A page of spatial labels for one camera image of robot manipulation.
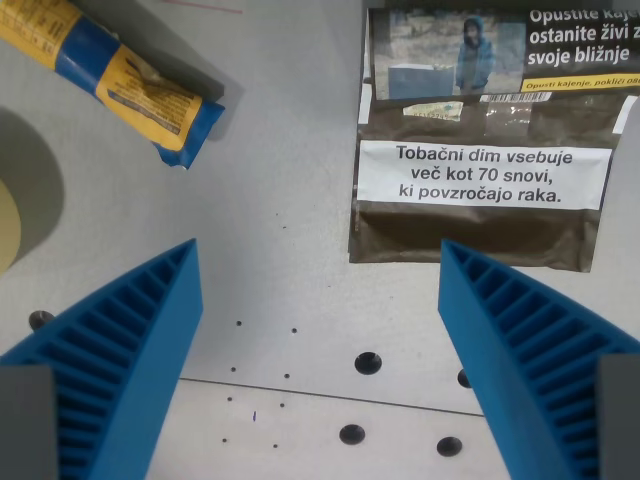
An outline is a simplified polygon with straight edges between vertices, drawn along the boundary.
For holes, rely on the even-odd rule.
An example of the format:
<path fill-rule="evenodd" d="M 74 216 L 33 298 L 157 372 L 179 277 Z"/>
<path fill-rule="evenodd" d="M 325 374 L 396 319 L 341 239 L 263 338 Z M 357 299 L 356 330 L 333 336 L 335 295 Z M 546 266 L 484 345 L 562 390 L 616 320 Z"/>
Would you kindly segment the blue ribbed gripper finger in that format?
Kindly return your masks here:
<path fill-rule="evenodd" d="M 197 242 L 152 258 L 4 353 L 47 366 L 62 479 L 142 479 L 203 314 Z"/>
<path fill-rule="evenodd" d="M 601 474 L 596 366 L 628 333 L 459 243 L 441 244 L 438 311 L 513 479 Z"/>

